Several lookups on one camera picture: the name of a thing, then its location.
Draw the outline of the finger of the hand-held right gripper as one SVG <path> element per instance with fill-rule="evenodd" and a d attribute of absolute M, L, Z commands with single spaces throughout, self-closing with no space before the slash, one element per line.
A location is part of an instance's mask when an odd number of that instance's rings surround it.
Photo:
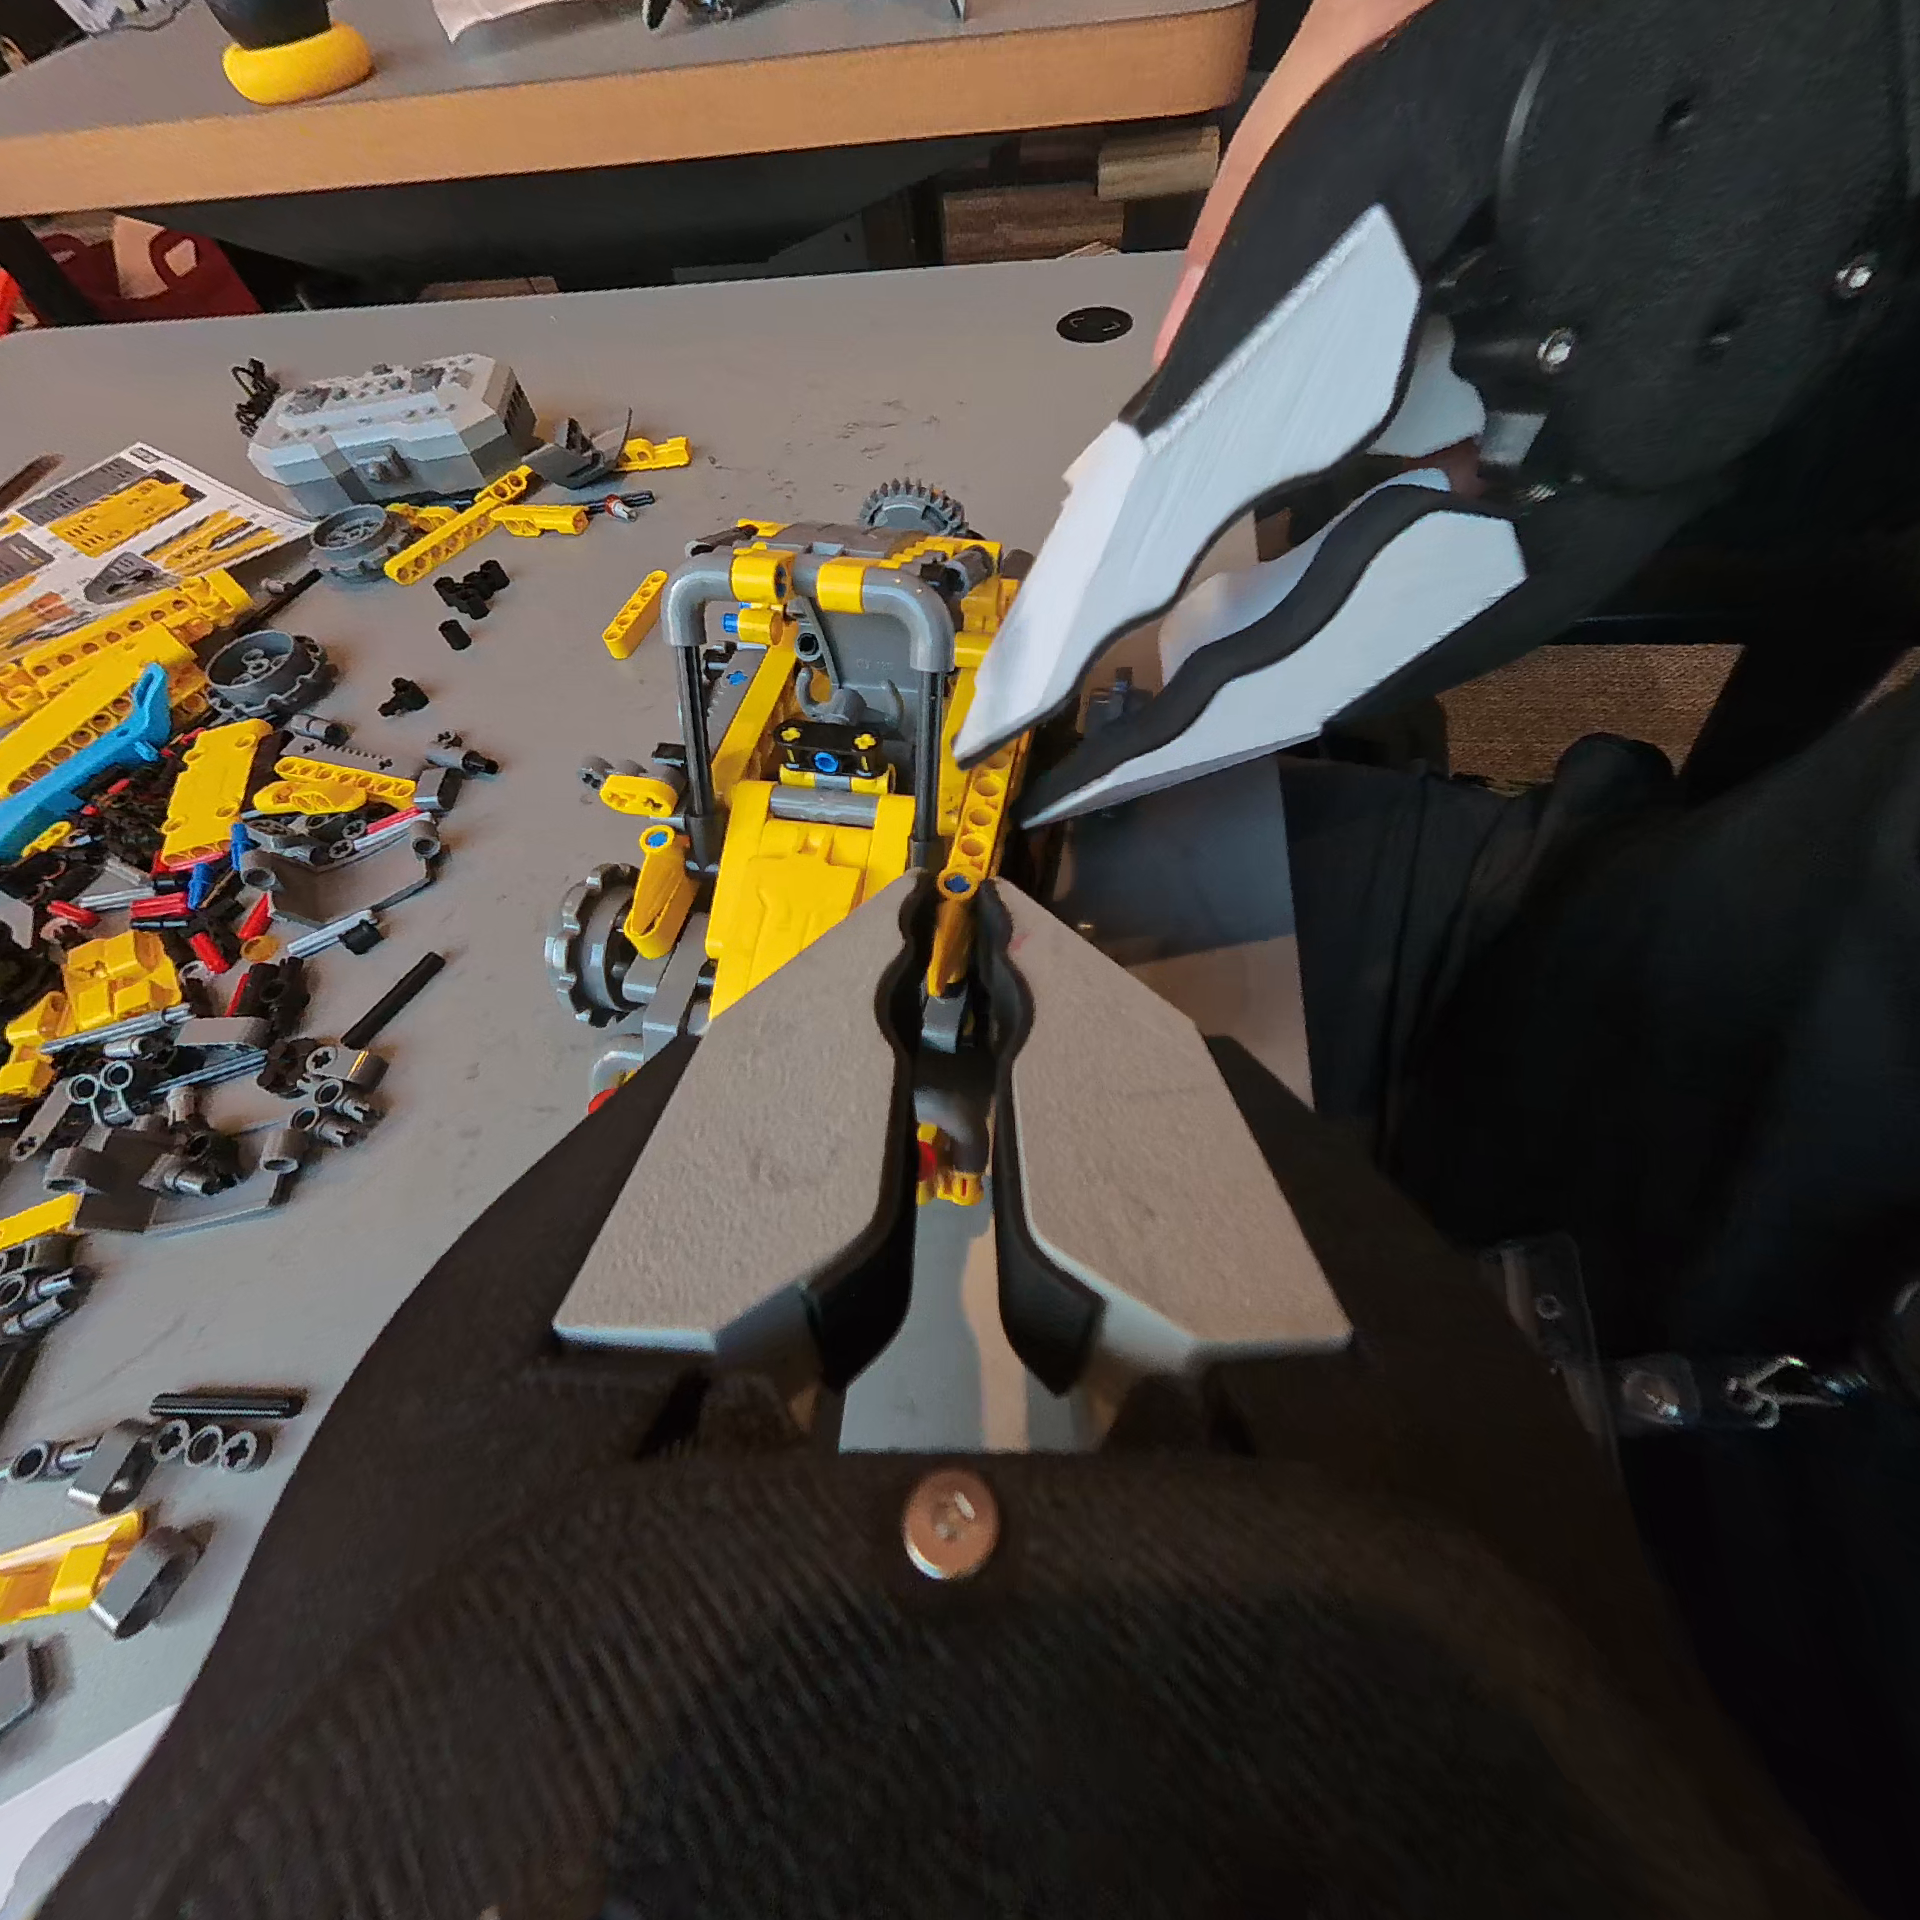
<path fill-rule="evenodd" d="M 1095 659 L 1182 594 L 1259 495 L 1369 449 L 1396 411 L 1422 281 L 1366 209 L 1158 426 L 1111 424 L 1002 622 L 953 755 L 963 763 L 1055 714 Z"/>
<path fill-rule="evenodd" d="M 1374 487 L 1279 561 L 1221 571 L 1158 625 L 1161 692 L 1021 794 L 1021 825 L 1183 784 L 1316 735 L 1527 579 L 1508 516 L 1441 472 Z"/>

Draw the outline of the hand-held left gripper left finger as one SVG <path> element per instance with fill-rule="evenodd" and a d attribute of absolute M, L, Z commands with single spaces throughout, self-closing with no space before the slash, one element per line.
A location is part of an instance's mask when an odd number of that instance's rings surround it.
<path fill-rule="evenodd" d="M 909 1302 L 923 879 L 709 1022 L 554 1330 L 843 1388 Z"/>

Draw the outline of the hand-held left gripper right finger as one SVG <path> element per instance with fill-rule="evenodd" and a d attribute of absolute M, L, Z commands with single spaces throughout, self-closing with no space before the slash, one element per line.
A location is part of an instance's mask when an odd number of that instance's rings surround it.
<path fill-rule="evenodd" d="M 1193 1022 L 980 892 L 998 1319 L 1052 1394 L 1339 1354 L 1354 1323 Z"/>

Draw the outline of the yellow brick toy car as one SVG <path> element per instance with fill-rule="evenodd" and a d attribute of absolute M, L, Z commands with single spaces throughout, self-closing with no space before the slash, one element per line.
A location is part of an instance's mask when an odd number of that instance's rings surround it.
<path fill-rule="evenodd" d="M 650 632 L 675 663 L 679 738 L 582 763 L 641 827 L 638 855 L 575 880 L 543 940 L 569 1016 L 614 1033 L 590 1113 L 885 884 L 925 874 L 939 908 L 972 770 L 955 732 L 1031 562 L 911 478 L 853 522 L 743 520 L 687 544 Z M 943 999 L 925 969 L 929 1044 L 958 1055 L 973 960 Z"/>

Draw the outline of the long yellow brick beam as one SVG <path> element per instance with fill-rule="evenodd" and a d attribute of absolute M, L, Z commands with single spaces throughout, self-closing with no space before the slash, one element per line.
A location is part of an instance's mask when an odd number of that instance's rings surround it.
<path fill-rule="evenodd" d="M 947 859 L 938 879 L 939 908 L 933 926 L 923 987 L 929 999 L 958 992 L 969 976 L 975 897 L 998 871 L 1002 847 L 1023 780 L 1031 735 L 1020 735 L 997 755 L 967 770 L 958 787 Z"/>

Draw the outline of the grey desk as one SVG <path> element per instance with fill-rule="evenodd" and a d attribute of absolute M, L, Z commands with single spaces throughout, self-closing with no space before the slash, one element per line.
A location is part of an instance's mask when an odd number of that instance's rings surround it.
<path fill-rule="evenodd" d="M 367 955 L 311 967 L 321 1033 L 345 1031 L 423 954 L 449 964 L 389 1027 L 387 1115 L 311 1160 L 277 1209 L 179 1240 L 87 1240 L 92 1295 L 49 1335 L 5 1456 L 92 1439 L 166 1388 L 291 1386 L 305 1417 L 265 1467 L 157 1473 L 143 1503 L 204 1556 L 155 1625 L 116 1644 L 89 1619 L 7 1630 L 46 1697 L 5 1736 L 5 1916 L 30 1916 L 193 1686 L 238 1577 L 327 1403 L 407 1291 L 585 1115 L 602 1041 L 543 976 L 543 929 L 590 866 L 629 857 L 633 825 L 578 780 L 585 758 L 638 760 L 675 735 L 671 663 L 613 663 L 602 633 L 683 543 L 735 516 L 853 512 L 921 478 L 975 528 L 1036 546 L 1063 472 L 1140 385 L 1174 256 L 764 280 L 619 295 L 343 308 L 261 320 L 53 327 L 5 342 L 5 476 L 55 452 L 59 478 L 147 444 L 239 489 L 230 369 L 283 382 L 445 353 L 511 364 L 547 424 L 627 414 L 687 438 L 692 464 L 647 480 L 657 505 L 590 536 L 500 539 L 511 586 L 453 654 L 426 587 L 315 586 L 289 622 L 341 670 L 351 740 L 402 767 L 438 732 L 498 760 L 445 827 L 438 880 L 399 904 Z M 1103 346 L 1053 324 L 1127 308 Z"/>

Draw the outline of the person's right hand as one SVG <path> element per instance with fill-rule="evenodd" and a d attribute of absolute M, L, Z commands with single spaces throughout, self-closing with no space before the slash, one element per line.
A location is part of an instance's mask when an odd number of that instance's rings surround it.
<path fill-rule="evenodd" d="M 1369 46 L 1395 35 L 1426 2 L 1310 2 L 1302 26 L 1283 54 L 1275 71 L 1259 88 L 1222 152 L 1215 178 L 1198 212 L 1183 251 L 1183 267 L 1158 324 L 1155 367 L 1158 367 L 1199 288 L 1203 278 L 1233 223 L 1233 212 L 1267 152 L 1283 138 L 1310 98 Z"/>

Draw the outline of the badge card holder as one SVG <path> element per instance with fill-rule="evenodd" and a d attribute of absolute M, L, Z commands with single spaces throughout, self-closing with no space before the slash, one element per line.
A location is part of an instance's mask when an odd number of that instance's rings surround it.
<path fill-rule="evenodd" d="M 1618 1482 L 1615 1382 L 1601 1355 L 1577 1244 L 1564 1232 L 1503 1240 L 1478 1262 Z"/>

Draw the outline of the dark grey curved panel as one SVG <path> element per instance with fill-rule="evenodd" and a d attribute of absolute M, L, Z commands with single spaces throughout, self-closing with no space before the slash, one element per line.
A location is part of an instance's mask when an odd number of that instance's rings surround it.
<path fill-rule="evenodd" d="M 551 487 L 593 489 L 617 470 L 631 432 L 633 414 L 597 438 L 585 434 L 578 418 L 565 418 L 561 438 L 531 449 L 523 464 Z"/>

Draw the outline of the wood rimmed grey table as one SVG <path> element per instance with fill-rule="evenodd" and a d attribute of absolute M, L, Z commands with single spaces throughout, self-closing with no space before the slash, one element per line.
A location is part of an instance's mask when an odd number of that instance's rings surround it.
<path fill-rule="evenodd" d="M 489 54 L 433 4 L 333 4 L 374 76 L 261 108 L 204 8 L 5 78 L 3 211 L 148 209 L 532 177 L 1206 112 L 1241 88 L 1241 2 L 769 4 L 650 33 L 614 9 Z"/>

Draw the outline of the yellow angled brick beam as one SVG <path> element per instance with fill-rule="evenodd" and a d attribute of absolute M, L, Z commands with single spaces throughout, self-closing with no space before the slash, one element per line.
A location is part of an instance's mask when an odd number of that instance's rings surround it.
<path fill-rule="evenodd" d="M 540 476 L 531 464 L 521 464 L 503 474 L 489 487 L 483 487 L 467 511 L 438 520 L 435 526 L 421 531 L 414 543 L 393 554 L 385 566 L 387 579 L 398 586 L 414 586 L 453 562 L 467 550 L 485 539 L 495 516 L 521 503 L 527 491 L 538 487 L 538 480 Z"/>

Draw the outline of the black toy wheel hub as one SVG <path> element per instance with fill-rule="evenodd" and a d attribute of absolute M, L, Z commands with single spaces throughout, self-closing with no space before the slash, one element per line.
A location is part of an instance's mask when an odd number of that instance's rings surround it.
<path fill-rule="evenodd" d="M 228 718 L 277 724 L 327 697 L 339 672 L 311 639 L 289 632 L 247 632 L 204 666 L 209 699 Z"/>

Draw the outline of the grey brick battery box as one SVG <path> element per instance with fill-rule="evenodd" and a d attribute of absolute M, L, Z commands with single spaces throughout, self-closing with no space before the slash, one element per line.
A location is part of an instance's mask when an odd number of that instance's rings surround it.
<path fill-rule="evenodd" d="M 322 520 L 356 503 L 471 496 L 534 444 L 538 411 L 514 369 L 458 353 L 283 391 L 249 462 L 300 514 Z"/>

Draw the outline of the bundle of yellow beams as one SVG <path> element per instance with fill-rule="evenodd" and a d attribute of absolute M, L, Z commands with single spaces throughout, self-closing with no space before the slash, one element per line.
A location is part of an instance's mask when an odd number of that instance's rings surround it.
<path fill-rule="evenodd" d="M 197 724 L 209 712 L 197 642 L 251 609 L 251 593 L 212 569 L 79 632 L 13 650 L 3 662 L 3 796 L 49 778 L 125 722 L 147 666 L 166 672 L 177 727 Z"/>

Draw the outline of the yellow grey sticker sheet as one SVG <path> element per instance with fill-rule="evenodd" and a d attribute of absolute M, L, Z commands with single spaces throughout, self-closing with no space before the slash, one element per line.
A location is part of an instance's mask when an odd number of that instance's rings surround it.
<path fill-rule="evenodd" d="M 210 569 L 270 555 L 311 522 L 134 444 L 3 512 L 3 644 L 73 633 Z"/>

